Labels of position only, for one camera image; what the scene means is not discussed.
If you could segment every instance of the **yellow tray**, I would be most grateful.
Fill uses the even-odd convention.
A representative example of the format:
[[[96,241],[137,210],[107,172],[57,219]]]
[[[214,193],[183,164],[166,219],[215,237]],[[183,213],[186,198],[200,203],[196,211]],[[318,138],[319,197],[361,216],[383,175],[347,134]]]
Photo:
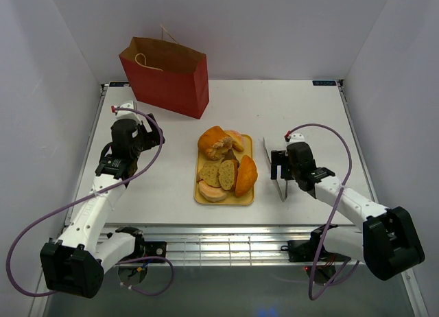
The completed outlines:
[[[233,149],[233,153],[235,154],[236,158],[239,162],[241,162],[242,157],[246,154],[249,157],[253,159],[253,140],[251,137],[249,137],[246,134],[241,134],[244,138],[244,144],[245,149],[243,152],[238,152],[235,149]],[[228,192],[227,198],[224,200],[221,200],[220,202],[209,202],[206,198],[200,194],[200,191],[198,190],[198,183],[197,183],[197,174],[202,169],[203,165],[208,160],[205,155],[203,155],[200,151],[198,152],[198,159],[197,159],[197,168],[195,172],[195,192],[194,192],[194,198],[197,202],[200,204],[206,204],[206,205],[238,205],[238,206],[246,206],[250,205],[254,200],[254,187],[246,193],[242,197],[236,197],[235,192]]]

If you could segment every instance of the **bread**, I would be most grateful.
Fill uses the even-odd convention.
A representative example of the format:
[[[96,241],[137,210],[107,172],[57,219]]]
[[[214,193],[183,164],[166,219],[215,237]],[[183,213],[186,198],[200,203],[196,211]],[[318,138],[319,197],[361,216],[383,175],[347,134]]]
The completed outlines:
[[[218,169],[218,180],[221,188],[226,191],[235,189],[238,178],[238,161],[229,160],[221,163]]]
[[[253,159],[245,155],[241,159],[239,167],[238,179],[236,182],[235,195],[242,197],[248,193],[258,178],[258,171]]]
[[[233,139],[233,149],[236,149],[238,152],[244,151],[244,138],[236,131],[236,130],[225,130],[227,135]]]
[[[227,153],[224,155],[224,159],[222,161],[233,161],[233,160],[238,162],[238,168],[239,168],[239,161],[238,161],[238,159],[236,158],[235,154],[233,153],[233,150],[229,149],[227,151]]]
[[[204,181],[198,183],[198,190],[209,202],[219,202],[227,198],[227,193],[223,189],[210,187]]]
[[[219,126],[209,128],[198,139],[199,151],[212,161],[220,160],[223,157],[223,154],[225,154],[232,145],[233,139]]]
[[[218,180],[218,166],[214,163],[205,163],[203,168],[198,172],[197,181],[204,180],[207,185],[214,188],[220,188]]]

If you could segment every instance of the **shopping bag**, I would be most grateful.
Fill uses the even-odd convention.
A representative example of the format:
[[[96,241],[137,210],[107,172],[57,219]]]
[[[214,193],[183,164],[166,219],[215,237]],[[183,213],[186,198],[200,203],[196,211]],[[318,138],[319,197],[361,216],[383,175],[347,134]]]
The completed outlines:
[[[209,102],[206,54],[163,40],[162,31],[162,40],[133,37],[119,58],[138,101],[201,118]]]

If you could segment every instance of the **white wall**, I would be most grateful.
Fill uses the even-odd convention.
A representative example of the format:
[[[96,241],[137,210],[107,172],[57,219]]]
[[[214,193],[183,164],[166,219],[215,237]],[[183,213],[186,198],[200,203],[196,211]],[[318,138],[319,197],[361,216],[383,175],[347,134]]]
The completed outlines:
[[[346,96],[380,201],[411,214],[426,254],[415,268],[439,316],[439,0],[388,0],[346,78]]]
[[[5,256],[18,233],[72,199],[99,85],[52,0],[0,0],[0,315],[27,316]],[[39,251],[63,215],[28,235],[13,256],[17,281],[35,291]]]
[[[208,56],[211,78],[344,78],[386,0],[54,0],[101,82],[125,78],[132,36]]]

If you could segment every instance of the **white table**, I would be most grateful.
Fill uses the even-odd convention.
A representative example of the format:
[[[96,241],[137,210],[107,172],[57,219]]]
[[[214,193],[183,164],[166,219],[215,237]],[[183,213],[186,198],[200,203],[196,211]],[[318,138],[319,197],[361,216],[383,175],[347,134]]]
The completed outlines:
[[[109,217],[109,224],[324,224],[330,208],[300,191],[295,184],[289,186],[287,201],[281,202],[270,180],[262,146],[265,137],[269,150],[281,149],[283,135],[289,129],[310,122],[328,125],[346,139],[353,153],[353,172],[348,186],[370,197],[338,87],[313,86],[311,81],[215,80],[209,82],[209,91],[210,102],[200,120],[138,102],[139,110],[154,114],[163,129],[166,143],[151,169],[130,183]],[[90,191],[99,154],[111,141],[110,127],[115,117],[110,106],[130,99],[134,99],[130,87],[108,88],[78,197]],[[201,205],[193,198],[197,141],[214,125],[238,130],[253,138],[259,178],[255,185],[255,199],[250,206]],[[328,167],[343,178],[347,157],[338,139],[320,128],[306,128],[301,132],[311,146],[318,166]],[[142,153],[139,169],[145,167],[155,151],[156,148]],[[341,215],[337,215],[334,222],[350,224]]]

